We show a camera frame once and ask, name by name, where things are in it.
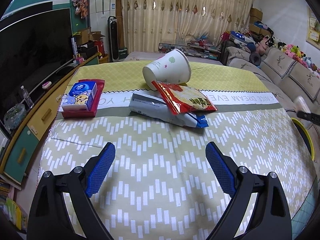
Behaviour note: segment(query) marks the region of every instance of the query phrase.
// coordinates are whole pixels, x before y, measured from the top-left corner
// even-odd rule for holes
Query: blue gripper pad
[[[89,198],[99,191],[115,156],[116,148],[112,143],[110,143],[88,176],[87,189],[85,190],[85,193]]]
[[[220,154],[217,152],[217,149],[211,143],[207,144],[205,155],[223,192],[229,194],[230,197],[234,197],[236,193],[235,178]]]

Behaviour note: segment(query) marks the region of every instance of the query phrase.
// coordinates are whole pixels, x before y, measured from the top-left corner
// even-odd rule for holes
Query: sofa
[[[299,62],[276,48],[261,56],[260,68],[249,62],[249,53],[235,47],[226,48],[227,66],[253,72],[273,93],[290,117],[301,121],[308,130],[315,149],[314,165],[320,178],[320,126],[299,119],[293,101],[302,96],[310,111],[320,114],[320,80]]]

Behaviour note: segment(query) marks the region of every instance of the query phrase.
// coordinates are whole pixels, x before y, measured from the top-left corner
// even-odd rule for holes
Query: metal screw
[[[241,167],[239,168],[239,171],[240,171],[241,173],[247,173],[248,169],[247,169],[246,167],[244,167],[244,166],[241,166]]]
[[[50,172],[50,171],[45,171],[44,174],[43,174],[43,176],[44,176],[45,178],[49,177],[50,175],[51,175],[51,172]]]
[[[77,166],[74,168],[74,173],[80,173],[82,171],[82,167],[81,166]]]
[[[275,172],[270,172],[270,176],[271,178],[275,179],[277,177],[277,174]]]

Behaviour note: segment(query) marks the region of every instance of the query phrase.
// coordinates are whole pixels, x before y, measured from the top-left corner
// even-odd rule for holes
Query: tower fan
[[[117,18],[110,16],[108,18],[108,33],[109,33],[109,49],[110,59],[112,62],[119,61],[119,48],[118,48],[118,28]]]

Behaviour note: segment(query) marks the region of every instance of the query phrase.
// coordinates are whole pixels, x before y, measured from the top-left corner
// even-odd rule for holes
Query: poster
[[[320,49],[320,23],[310,8],[308,8],[308,30],[306,42]]]

